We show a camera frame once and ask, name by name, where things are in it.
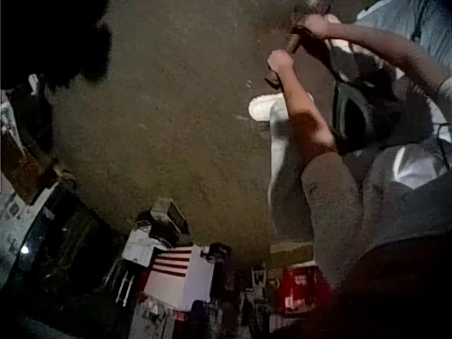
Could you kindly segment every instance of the hammer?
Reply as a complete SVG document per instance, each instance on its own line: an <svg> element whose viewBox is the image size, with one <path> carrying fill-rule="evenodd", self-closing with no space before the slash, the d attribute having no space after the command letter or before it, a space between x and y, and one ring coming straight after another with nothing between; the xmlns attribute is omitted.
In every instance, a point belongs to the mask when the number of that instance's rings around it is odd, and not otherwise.
<svg viewBox="0 0 452 339"><path fill-rule="evenodd" d="M300 40L301 40L300 34L291 33L284 50L287 51L289 54L293 55L297 51ZM278 75L272 70L268 71L266 75L266 81L271 87L275 89L278 89L280 87L280 79L278 78Z"/></svg>

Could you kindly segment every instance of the person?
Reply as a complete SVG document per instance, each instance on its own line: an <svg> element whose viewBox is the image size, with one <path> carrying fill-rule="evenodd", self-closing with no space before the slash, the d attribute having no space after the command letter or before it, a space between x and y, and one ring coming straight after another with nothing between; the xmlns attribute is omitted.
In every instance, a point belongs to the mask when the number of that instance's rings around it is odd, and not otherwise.
<svg viewBox="0 0 452 339"><path fill-rule="evenodd" d="M274 51L269 57L270 68L280 77L284 99L281 95L261 97L251 102L250 109L256 104L261 112L268 111L270 119L270 210L274 216L275 206L283 206L278 211L285 217L283 227L289 225L302 240L314 241L315 260L331 287L337 288L356 262L372 249L449 231L448 227L435 228L435 223L407 225L405 221L393 225L395 219L400 219L401 203L413 191L450 169L451 69L435 61L416 42L391 32L344 25L317 15L308 16L304 28L320 39L359 45L400 69L422 89L423 96L433 100L434 111L439 110L444 121L416 143L375 148L377 152L358 182L339 156L328 124L300 83L292 57L284 51ZM289 138L287 133L285 138L278 135L280 122L290 124ZM281 182L287 187L281 189ZM292 215L284 215L287 210Z"/></svg>
<svg viewBox="0 0 452 339"><path fill-rule="evenodd" d="M269 107L270 130L272 115L287 114L288 143L298 151L315 260L334 290L329 305L275 336L444 335L448 321L442 307L452 299L451 68L393 32L318 15L308 16L303 27L319 39L359 45L400 69L444 122L419 142L379 148L358 183L299 81L292 57L272 52L268 64L280 78L283 99L267 97L257 104Z"/></svg>

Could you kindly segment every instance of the concrete floor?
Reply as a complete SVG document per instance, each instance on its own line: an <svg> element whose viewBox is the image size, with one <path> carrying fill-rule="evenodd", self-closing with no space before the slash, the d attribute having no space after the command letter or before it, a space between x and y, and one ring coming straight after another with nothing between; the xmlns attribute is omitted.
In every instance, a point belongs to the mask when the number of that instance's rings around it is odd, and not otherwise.
<svg viewBox="0 0 452 339"><path fill-rule="evenodd" d="M339 2L349 19L362 8ZM79 77L49 96L55 155L77 176L82 200L126 233L138 212L170 197L197 244L229 244L241 264L265 258L276 240L270 142L247 107L272 92L266 57L283 45L293 4L111 0L107 79ZM330 117L333 78L302 50L297 69Z"/></svg>

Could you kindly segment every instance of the white sneaker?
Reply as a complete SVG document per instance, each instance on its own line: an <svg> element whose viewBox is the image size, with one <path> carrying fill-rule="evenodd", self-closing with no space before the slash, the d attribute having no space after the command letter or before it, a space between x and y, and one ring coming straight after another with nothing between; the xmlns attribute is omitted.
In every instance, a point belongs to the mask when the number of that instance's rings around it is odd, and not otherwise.
<svg viewBox="0 0 452 339"><path fill-rule="evenodd" d="M284 100L282 93L255 97L249 102L248 113L256 121L270 121L270 109L280 99Z"/></svg>

